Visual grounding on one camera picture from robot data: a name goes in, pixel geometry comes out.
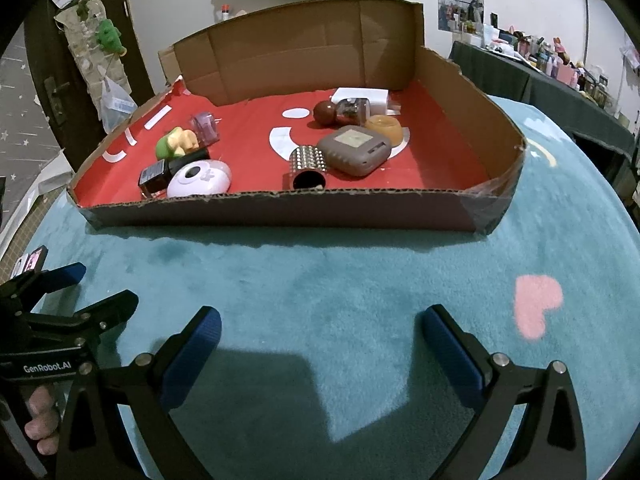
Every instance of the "teal plush blanket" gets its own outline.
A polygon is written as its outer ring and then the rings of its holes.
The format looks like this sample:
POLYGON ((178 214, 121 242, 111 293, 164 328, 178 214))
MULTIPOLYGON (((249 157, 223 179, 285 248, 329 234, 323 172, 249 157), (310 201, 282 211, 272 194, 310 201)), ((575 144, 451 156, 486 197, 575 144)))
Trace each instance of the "teal plush blanket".
MULTIPOLYGON (((640 420, 640 237, 615 193, 535 108, 496 98, 530 139, 513 204, 488 237, 274 228, 96 232, 60 197, 31 247, 47 268, 88 272, 46 312, 129 288, 140 306, 103 338, 103 367, 155 351, 203 305, 220 348, 172 413, 214 478, 424 479, 462 434, 463 409, 415 329, 442 303, 489 352, 564 361, 577 393, 589 479, 640 420)), ((130 413, 127 429, 160 478, 130 413)), ((484 473, 496 474, 522 410, 484 473)))

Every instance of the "brown ball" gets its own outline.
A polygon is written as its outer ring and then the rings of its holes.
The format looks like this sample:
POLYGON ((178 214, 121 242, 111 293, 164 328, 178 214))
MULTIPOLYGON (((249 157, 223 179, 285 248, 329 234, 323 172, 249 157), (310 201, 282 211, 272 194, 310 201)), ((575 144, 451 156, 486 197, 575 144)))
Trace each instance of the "brown ball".
POLYGON ((314 119, 321 126, 335 123, 336 106, 331 101, 320 101, 314 108, 314 119))

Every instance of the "dark wooden door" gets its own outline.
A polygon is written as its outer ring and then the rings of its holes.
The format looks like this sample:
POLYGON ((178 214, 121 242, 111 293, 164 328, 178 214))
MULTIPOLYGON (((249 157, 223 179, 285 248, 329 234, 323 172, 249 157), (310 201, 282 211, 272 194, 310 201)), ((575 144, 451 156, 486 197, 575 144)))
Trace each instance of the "dark wooden door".
MULTIPOLYGON (((132 89, 131 96, 138 104, 144 104, 154 95, 133 26, 126 0, 101 0, 107 17, 122 33, 122 44, 127 55, 122 58, 132 89)), ((77 170, 92 153, 105 133, 94 104, 87 92, 86 83, 69 52, 64 32, 60 31, 54 17, 61 12, 51 0, 37 0, 24 22, 25 44, 31 76, 42 108, 49 124, 71 166, 77 170), (57 124, 45 81, 53 77, 60 90, 60 98, 66 120, 57 124)))

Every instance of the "door handle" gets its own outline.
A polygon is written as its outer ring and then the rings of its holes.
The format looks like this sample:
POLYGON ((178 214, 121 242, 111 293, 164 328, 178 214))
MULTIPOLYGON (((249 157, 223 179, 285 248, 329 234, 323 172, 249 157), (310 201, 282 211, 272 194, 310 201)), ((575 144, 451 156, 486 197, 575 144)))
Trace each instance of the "door handle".
POLYGON ((47 91, 47 98, 49 98, 49 105, 53 111, 53 117, 56 120, 58 126, 62 126, 66 122, 65 109, 62 106, 60 100, 60 93, 65 91, 71 86, 69 81, 62 83, 62 85, 56 84, 56 79, 51 76, 44 80, 44 88, 47 91))

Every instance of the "yellow curved pattern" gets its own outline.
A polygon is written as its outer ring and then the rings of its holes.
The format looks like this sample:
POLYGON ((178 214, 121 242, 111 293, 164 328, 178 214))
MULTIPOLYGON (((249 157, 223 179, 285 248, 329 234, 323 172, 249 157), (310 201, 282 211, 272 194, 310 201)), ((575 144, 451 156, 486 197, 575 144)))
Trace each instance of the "yellow curved pattern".
POLYGON ((546 160, 549 161, 550 167, 555 168, 558 165, 558 161, 553 155, 551 155, 551 153, 549 153, 548 149, 546 149, 543 146, 540 146, 540 144, 538 144, 535 140, 529 139, 529 137, 527 137, 527 141, 529 141, 530 144, 535 146, 537 149, 539 149, 543 153, 544 156, 546 156, 546 160))

